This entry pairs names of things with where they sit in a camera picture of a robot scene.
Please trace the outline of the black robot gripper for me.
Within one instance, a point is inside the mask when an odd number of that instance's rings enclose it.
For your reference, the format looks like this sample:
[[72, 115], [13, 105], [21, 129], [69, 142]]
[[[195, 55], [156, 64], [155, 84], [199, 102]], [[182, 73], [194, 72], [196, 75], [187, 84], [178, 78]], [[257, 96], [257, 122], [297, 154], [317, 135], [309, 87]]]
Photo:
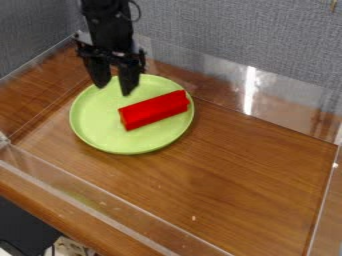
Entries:
[[136, 0], [80, 0], [87, 32], [75, 34], [78, 53], [95, 86], [111, 81], [111, 65], [118, 67], [122, 95], [139, 85], [144, 70], [144, 51], [135, 46], [134, 24], [142, 18]]

